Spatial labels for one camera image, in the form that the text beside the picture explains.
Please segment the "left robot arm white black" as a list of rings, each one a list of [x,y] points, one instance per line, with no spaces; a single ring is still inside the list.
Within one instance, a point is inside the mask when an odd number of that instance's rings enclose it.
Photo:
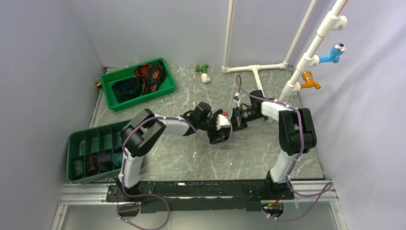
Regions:
[[[121,131],[123,161],[118,175],[119,196],[125,201],[136,198],[141,164],[162,135],[190,136],[205,131],[204,143],[222,148],[231,140],[234,131],[231,117],[226,111],[212,112],[211,106],[200,102],[180,116],[163,116],[144,109],[130,120]]]

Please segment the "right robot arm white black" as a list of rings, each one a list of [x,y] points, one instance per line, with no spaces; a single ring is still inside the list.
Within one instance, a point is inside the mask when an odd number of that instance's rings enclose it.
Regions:
[[[268,171],[264,194],[277,198],[282,190],[291,186],[291,173],[300,156],[316,146],[316,132],[307,108],[295,108],[275,99],[265,99],[260,90],[249,93],[250,105],[238,103],[232,110],[231,122],[235,131],[248,126],[248,122],[271,118],[278,122],[281,152],[275,165]]]

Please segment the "brown patterned necktie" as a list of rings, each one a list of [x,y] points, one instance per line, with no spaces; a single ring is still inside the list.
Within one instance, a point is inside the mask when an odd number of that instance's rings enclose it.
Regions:
[[[228,141],[230,133],[227,130],[226,131],[217,130],[208,135],[208,137],[210,144],[223,143]]]

